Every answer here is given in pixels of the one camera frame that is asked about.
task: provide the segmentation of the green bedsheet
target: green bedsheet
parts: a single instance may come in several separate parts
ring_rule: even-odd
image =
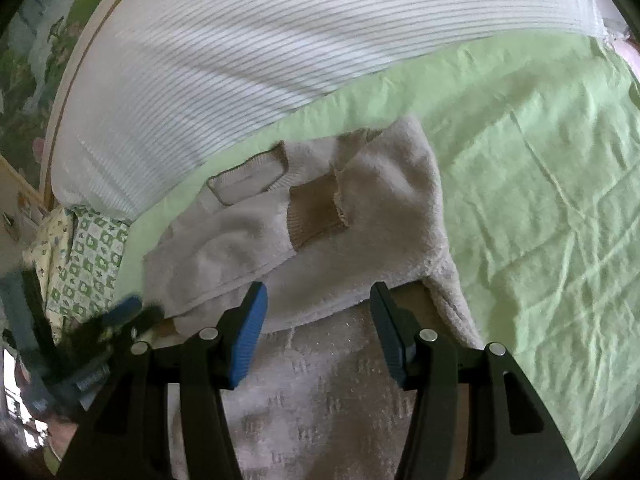
[[[598,41],[515,32],[405,61],[212,156],[131,227],[116,298],[204,180],[279,139],[413,112],[433,145],[446,226],[482,336],[511,349],[583,476],[640,400],[640,94]]]

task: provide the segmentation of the floral wallpaper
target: floral wallpaper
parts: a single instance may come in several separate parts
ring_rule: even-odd
[[[100,0],[25,0],[0,36],[0,155],[34,189],[71,52]]]

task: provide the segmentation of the ribbed fabric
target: ribbed fabric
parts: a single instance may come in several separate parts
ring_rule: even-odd
[[[335,201],[337,193],[338,182],[333,173],[289,190],[287,231],[295,250],[322,233],[347,227]]]
[[[282,144],[268,152],[258,153],[235,168],[212,176],[207,187],[223,205],[267,191],[287,171],[287,158]]]
[[[70,90],[54,193],[135,219],[208,156],[349,79],[514,28],[605,33],[594,0],[124,0]]]

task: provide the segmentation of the pink cloth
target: pink cloth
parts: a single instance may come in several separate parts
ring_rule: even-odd
[[[628,63],[631,72],[640,80],[640,52],[636,47],[626,40],[613,40],[613,50]]]

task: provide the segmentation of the metal rivet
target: metal rivet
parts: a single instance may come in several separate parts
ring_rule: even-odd
[[[420,330],[420,339],[433,343],[438,338],[438,333],[431,328],[423,328]]]
[[[491,343],[489,345],[489,352],[497,356],[503,356],[507,353],[507,349],[501,343]]]
[[[133,343],[133,345],[131,345],[131,353],[133,355],[142,355],[147,350],[149,350],[149,345],[144,341],[138,341],[137,343]]]
[[[218,337],[218,329],[209,326],[200,330],[198,335],[200,336],[200,339],[204,339],[204,341],[213,341]]]

